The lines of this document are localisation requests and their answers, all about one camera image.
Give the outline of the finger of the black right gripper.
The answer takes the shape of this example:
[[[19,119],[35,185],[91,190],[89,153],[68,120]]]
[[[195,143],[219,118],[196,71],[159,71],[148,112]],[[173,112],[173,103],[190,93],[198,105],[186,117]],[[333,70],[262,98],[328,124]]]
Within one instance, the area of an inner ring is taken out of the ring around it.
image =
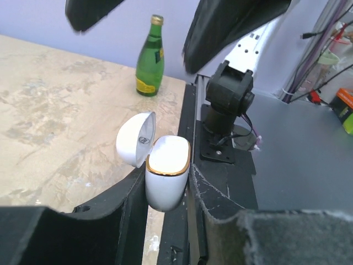
[[[183,47],[185,71],[196,74],[226,46],[284,14],[287,0],[203,0]]]
[[[124,0],[66,0],[65,15],[76,32],[86,32]]]

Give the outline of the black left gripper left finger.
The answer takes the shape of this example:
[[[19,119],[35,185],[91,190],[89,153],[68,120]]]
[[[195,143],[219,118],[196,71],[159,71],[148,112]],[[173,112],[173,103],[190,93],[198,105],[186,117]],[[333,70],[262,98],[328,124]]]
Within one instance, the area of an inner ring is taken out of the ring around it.
[[[148,204],[145,170],[77,206],[1,207],[2,264],[141,264]]]

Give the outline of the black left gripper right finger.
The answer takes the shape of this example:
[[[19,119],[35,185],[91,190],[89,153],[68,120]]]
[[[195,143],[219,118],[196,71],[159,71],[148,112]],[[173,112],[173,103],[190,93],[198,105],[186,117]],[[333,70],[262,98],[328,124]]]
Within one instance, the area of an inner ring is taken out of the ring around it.
[[[196,165],[190,173],[204,215],[205,264],[352,264],[351,213],[245,209]]]

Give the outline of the white earbud charging case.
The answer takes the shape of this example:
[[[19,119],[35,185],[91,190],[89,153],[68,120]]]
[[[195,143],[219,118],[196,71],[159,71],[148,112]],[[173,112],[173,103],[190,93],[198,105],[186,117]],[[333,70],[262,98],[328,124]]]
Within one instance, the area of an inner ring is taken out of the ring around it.
[[[134,168],[145,165],[148,204],[166,213],[177,208],[184,196],[191,146],[183,137],[166,135],[155,139],[155,134],[155,112],[136,114],[120,128],[116,152]]]

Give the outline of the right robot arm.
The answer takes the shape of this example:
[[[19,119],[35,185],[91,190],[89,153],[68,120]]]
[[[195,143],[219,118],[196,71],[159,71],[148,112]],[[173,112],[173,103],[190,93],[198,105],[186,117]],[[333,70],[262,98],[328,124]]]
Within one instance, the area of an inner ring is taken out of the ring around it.
[[[65,15],[77,32],[85,32],[106,17],[121,1],[66,1]],[[253,30],[284,14],[290,1],[200,1],[183,47],[184,66],[194,75],[221,50]],[[246,115],[253,102],[253,66],[238,70],[228,61],[221,63],[206,86],[211,110],[204,128],[219,147],[236,138],[233,123]]]

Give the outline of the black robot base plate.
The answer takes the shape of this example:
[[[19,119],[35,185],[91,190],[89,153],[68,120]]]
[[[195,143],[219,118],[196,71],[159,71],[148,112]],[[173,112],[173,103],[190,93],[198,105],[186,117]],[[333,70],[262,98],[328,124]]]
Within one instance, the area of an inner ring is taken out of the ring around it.
[[[206,82],[198,76],[185,87],[178,135],[191,141],[191,168],[181,205],[165,214],[158,264],[247,264],[250,256],[240,216],[258,207],[253,158],[238,149],[233,164],[201,158]]]

